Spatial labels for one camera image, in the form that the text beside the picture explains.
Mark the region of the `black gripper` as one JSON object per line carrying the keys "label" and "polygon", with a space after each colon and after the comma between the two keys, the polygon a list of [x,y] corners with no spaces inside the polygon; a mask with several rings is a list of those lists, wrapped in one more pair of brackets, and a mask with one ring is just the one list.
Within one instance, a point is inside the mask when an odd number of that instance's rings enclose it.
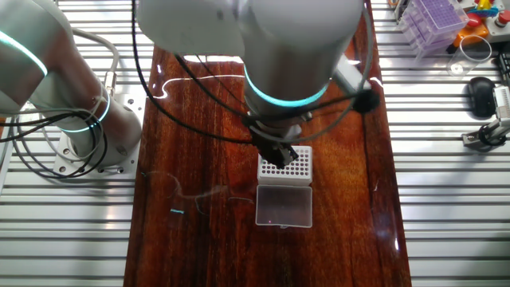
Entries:
{"label": "black gripper", "polygon": [[276,168],[282,169],[299,158],[292,145],[269,140],[259,133],[250,129],[253,145],[257,148],[260,156]]}

